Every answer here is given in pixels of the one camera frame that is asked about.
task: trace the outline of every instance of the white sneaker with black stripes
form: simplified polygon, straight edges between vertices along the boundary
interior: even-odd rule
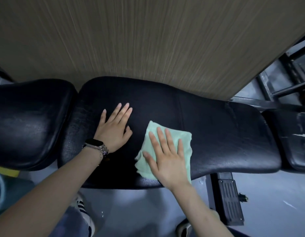
[[[91,219],[90,215],[88,215],[88,213],[85,210],[85,205],[83,203],[83,199],[82,199],[81,195],[79,195],[77,193],[76,197],[74,198],[74,200],[71,203],[71,206],[75,207],[77,210],[79,210],[80,214],[82,215],[83,219],[85,220],[85,222],[88,225],[88,230],[89,230],[88,237],[92,237],[95,232],[95,225],[94,225],[94,222]]]

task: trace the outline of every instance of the wood grain wall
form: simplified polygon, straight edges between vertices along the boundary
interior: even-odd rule
[[[305,0],[0,0],[16,81],[103,75],[227,100],[305,34]]]

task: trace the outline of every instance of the finger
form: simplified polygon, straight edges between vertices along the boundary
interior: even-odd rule
[[[164,132],[166,133],[166,138],[167,138],[167,143],[168,143],[169,150],[173,154],[176,153],[176,149],[174,147],[173,139],[172,139],[172,136],[171,136],[171,133],[170,133],[169,129],[166,128]]]
[[[182,139],[179,139],[179,142],[178,142],[178,155],[184,159],[184,149],[183,149]]]
[[[99,125],[103,125],[105,123],[105,119],[106,119],[106,109],[102,111]]]
[[[126,132],[123,135],[123,143],[126,144],[126,142],[131,138],[133,132],[131,128],[128,126],[128,129],[126,128]]]
[[[163,153],[165,153],[165,154],[170,153],[168,143],[167,143],[160,127],[157,128],[157,133],[158,133],[158,138],[159,138],[159,142],[160,142]]]
[[[155,151],[156,158],[157,158],[157,161],[158,161],[158,159],[163,155],[161,146],[158,143],[155,135],[151,131],[149,132],[149,138],[151,140],[152,147],[153,147],[153,150]]]
[[[122,117],[122,119],[121,119],[121,121],[120,121],[120,124],[121,124],[123,127],[125,127],[125,125],[126,125],[128,119],[129,119],[129,117],[130,117],[132,111],[133,111],[133,108],[131,107],[131,108],[129,108],[129,109],[127,110],[127,112],[123,115],[123,117]]]
[[[129,108],[129,103],[126,103],[126,105],[120,110],[118,115],[115,117],[114,122],[116,122],[118,124],[121,121],[123,115],[126,113],[128,108]]]
[[[122,106],[121,103],[119,103],[119,104],[117,105],[117,107],[115,108],[115,110],[114,110],[113,113],[111,114],[110,118],[108,119],[108,122],[112,122],[112,121],[115,119],[115,117],[117,116],[118,112],[119,112],[120,109],[121,109],[121,106]]]
[[[151,169],[151,172],[153,173],[153,175],[158,179],[157,175],[158,175],[158,165],[156,163],[156,161],[152,158],[152,156],[146,152],[143,151],[143,156],[146,159],[146,162],[149,164],[149,167]]]

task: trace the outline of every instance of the hand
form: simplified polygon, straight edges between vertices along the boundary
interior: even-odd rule
[[[94,135],[94,139],[102,141],[108,148],[109,153],[113,153],[125,145],[133,134],[129,126],[126,127],[126,132],[124,133],[133,108],[129,108],[129,103],[122,109],[121,107],[122,104],[119,103],[107,122],[105,122],[106,110],[103,110],[99,126]]]
[[[179,139],[177,152],[168,129],[165,130],[167,139],[164,138],[160,127],[157,128],[157,133],[160,144],[155,135],[151,131],[149,132],[157,162],[148,152],[143,151],[143,156],[149,164],[151,172],[170,191],[182,185],[190,184],[187,179],[182,140]]]

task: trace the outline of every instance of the person's left hand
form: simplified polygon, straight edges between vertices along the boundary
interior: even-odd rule
[[[133,134],[129,126],[126,127],[126,132],[124,133],[133,108],[129,108],[129,103],[122,109],[121,107],[122,104],[119,103],[107,122],[105,122],[106,110],[103,110],[99,126],[94,135],[94,139],[102,141],[106,145],[109,153],[115,152],[125,145]]]

